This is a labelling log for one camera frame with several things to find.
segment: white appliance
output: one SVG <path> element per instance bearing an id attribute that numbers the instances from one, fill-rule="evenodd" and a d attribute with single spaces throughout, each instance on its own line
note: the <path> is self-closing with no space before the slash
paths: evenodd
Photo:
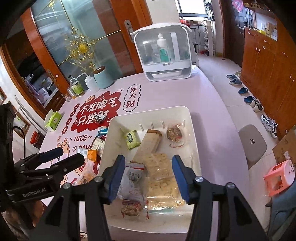
<path id="1" fill-rule="evenodd" d="M 156 23 L 131 33 L 135 35 L 136 49 L 148 80 L 185 79 L 191 76 L 188 32 L 191 29 L 181 23 Z"/>

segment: light blue jar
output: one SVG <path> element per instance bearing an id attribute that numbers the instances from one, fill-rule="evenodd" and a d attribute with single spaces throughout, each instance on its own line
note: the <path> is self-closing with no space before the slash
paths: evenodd
<path id="1" fill-rule="evenodd" d="M 100 89 L 106 89 L 114 83 L 105 66 L 101 66 L 94 71 L 94 78 Z"/>

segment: green snack package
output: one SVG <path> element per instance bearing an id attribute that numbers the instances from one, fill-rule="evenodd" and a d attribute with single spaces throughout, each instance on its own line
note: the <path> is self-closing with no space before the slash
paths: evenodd
<path id="1" fill-rule="evenodd" d="M 124 137 L 126 138 L 128 150 L 138 147 L 141 144 L 137 131 L 130 131 L 129 133 L 125 134 Z"/>

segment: sneaker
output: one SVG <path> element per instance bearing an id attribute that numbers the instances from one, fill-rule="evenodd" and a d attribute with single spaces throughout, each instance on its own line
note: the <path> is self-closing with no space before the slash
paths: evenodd
<path id="1" fill-rule="evenodd" d="M 251 104 L 253 99 L 255 99 L 253 96 L 248 96 L 247 98 L 244 98 L 244 102 Z"/>
<path id="2" fill-rule="evenodd" d="M 275 121 L 265 115 L 261 115 L 260 119 L 261 119 L 261 123 L 264 125 L 265 129 L 267 131 L 271 131 L 273 125 L 275 124 Z"/>
<path id="3" fill-rule="evenodd" d="M 254 99 L 254 100 L 252 101 L 252 103 L 250 104 L 250 106 L 251 106 L 252 108 L 254 108 L 254 107 L 256 106 L 257 103 L 259 103 L 259 100 L 258 100 L 258 99 Z"/>
<path id="4" fill-rule="evenodd" d="M 230 80 L 237 79 L 237 77 L 234 74 L 228 74 L 226 75 L 226 77 L 229 78 Z"/>
<path id="5" fill-rule="evenodd" d="M 261 102 L 257 103 L 254 107 L 254 112 L 262 112 L 264 111 L 264 107 L 263 105 L 261 104 Z"/>
<path id="6" fill-rule="evenodd" d="M 276 133 L 277 126 L 278 126 L 278 124 L 274 124 L 272 126 L 272 129 L 270 131 L 270 135 L 271 135 L 272 138 L 277 138 L 277 133 Z"/>
<path id="7" fill-rule="evenodd" d="M 239 90 L 239 94 L 240 94 L 240 95 L 246 94 L 246 93 L 248 93 L 248 92 L 249 92 L 249 90 L 248 90 L 248 88 L 246 88 L 246 87 L 243 87 L 243 88 L 241 88 L 241 89 Z"/>
<path id="8" fill-rule="evenodd" d="M 231 84 L 231 85 L 242 85 L 242 82 L 238 78 L 235 78 L 235 79 L 229 81 L 229 84 Z"/>

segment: bottle label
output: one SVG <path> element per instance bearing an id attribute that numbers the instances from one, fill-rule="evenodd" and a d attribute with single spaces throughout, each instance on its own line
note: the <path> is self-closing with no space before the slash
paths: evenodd
<path id="1" fill-rule="evenodd" d="M 159 50 L 160 60 L 161 62 L 168 62 L 168 52 L 165 49 Z"/>
<path id="2" fill-rule="evenodd" d="M 84 91 L 79 81 L 74 82 L 71 88 L 74 90 L 76 95 L 80 95 Z"/>

